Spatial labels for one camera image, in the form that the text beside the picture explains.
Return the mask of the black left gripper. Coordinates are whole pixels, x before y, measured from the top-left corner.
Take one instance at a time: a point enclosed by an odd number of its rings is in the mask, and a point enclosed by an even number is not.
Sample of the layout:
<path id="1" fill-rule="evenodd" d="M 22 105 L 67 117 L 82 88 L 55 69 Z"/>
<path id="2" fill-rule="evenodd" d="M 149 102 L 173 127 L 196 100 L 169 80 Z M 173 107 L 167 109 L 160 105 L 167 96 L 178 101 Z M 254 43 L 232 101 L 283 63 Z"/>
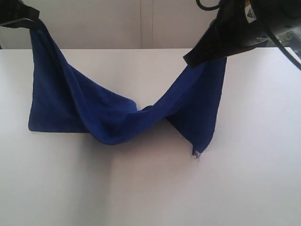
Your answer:
<path id="1" fill-rule="evenodd" d="M 22 0 L 0 1 L 0 26 L 38 30 L 45 26 L 39 19 L 40 12 Z"/>

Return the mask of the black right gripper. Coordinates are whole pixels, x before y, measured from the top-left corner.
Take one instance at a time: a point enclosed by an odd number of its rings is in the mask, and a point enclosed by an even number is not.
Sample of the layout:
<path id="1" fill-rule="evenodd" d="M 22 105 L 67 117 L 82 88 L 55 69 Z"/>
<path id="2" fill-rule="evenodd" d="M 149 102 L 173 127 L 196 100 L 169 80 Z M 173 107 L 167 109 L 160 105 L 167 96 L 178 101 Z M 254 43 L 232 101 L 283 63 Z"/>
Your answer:
<path id="1" fill-rule="evenodd" d="M 217 17 L 183 59 L 191 68 L 250 51 L 268 40 L 248 0 L 221 0 Z"/>

